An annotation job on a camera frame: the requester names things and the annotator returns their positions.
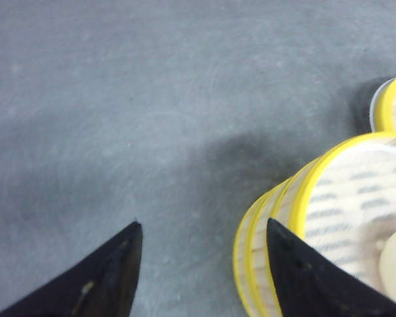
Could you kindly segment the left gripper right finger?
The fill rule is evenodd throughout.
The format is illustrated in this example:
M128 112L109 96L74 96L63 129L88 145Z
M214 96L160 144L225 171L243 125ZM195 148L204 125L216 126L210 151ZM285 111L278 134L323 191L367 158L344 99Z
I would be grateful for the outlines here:
M277 220L267 251L283 316L396 316L396 302L343 271Z

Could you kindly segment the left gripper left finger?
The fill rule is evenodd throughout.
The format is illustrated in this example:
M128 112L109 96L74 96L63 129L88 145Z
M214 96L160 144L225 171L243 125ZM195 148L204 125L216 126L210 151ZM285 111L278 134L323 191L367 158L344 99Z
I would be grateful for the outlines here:
M129 316L139 281L143 228L134 221L71 269L0 316Z

